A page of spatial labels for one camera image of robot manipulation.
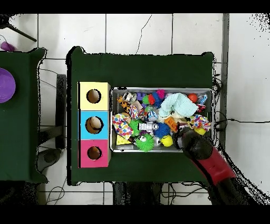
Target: dark green table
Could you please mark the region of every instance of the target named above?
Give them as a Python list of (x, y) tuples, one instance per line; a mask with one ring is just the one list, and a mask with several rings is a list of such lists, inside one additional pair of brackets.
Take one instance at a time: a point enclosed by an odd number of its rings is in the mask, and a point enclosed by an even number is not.
[(68, 180), (76, 182), (204, 181), (182, 153), (114, 153), (106, 168), (78, 168), (77, 82), (108, 82), (111, 87), (212, 88), (214, 55), (86, 54), (80, 47), (67, 55)]
[(16, 82), (11, 100), (0, 104), (0, 180), (45, 183), (35, 167), (38, 146), (38, 63), (45, 49), (0, 51), (0, 67)]

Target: gray bin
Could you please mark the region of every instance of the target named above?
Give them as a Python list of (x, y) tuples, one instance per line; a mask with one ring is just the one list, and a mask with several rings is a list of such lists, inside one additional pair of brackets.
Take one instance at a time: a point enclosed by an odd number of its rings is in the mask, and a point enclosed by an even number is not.
[[(214, 98), (213, 98), (213, 90), (211, 89), (196, 89), (196, 88), (139, 88), (139, 87), (127, 87), (127, 88), (119, 88), (115, 87), (112, 88), (110, 91), (111, 97), (111, 112), (110, 112), (110, 147), (114, 152), (143, 152), (139, 150), (133, 144), (125, 144), (125, 145), (116, 145), (117, 134), (115, 133), (113, 124), (112, 124), (112, 115), (119, 114), (125, 112), (122, 106), (118, 103), (117, 98), (123, 96), (123, 94), (127, 91), (129, 92), (142, 92), (146, 94), (151, 94), (155, 90), (164, 89), (165, 93), (171, 92), (175, 93), (182, 93), (182, 94), (207, 94), (207, 100), (205, 102), (206, 109), (201, 114), (208, 118), (211, 122), (214, 119)], [(213, 137), (213, 123), (211, 126), (211, 130), (205, 134), (205, 136)], [(181, 153), (182, 150), (176, 149), (173, 145), (171, 147), (165, 147), (162, 144), (159, 147), (153, 148), (148, 153), (160, 153), (160, 152), (179, 152)]]

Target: round hole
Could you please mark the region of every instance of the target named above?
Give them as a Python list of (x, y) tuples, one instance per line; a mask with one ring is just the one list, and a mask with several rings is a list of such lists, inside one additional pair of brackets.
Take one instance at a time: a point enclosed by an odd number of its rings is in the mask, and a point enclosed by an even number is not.
[(97, 104), (101, 99), (101, 93), (97, 89), (91, 89), (86, 94), (87, 100), (92, 104)]
[(92, 146), (88, 149), (87, 155), (92, 160), (98, 160), (101, 156), (101, 150), (96, 146)]
[(85, 122), (85, 128), (90, 134), (98, 134), (103, 126), (104, 124), (99, 117), (89, 117)]

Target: red ball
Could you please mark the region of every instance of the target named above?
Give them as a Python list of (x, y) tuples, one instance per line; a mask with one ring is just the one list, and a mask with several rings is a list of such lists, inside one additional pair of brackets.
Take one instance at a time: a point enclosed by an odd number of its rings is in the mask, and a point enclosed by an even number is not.
[(188, 98), (189, 98), (192, 102), (194, 102), (194, 103), (196, 103), (197, 100), (198, 100), (198, 97), (197, 97), (196, 94), (189, 94), (189, 95), (188, 95)]

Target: purple bowl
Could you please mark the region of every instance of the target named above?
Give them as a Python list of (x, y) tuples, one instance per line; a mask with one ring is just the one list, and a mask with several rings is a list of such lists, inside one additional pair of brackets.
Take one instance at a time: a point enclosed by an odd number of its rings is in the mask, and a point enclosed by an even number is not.
[(9, 101), (16, 89), (15, 80), (10, 72), (0, 68), (0, 104)]

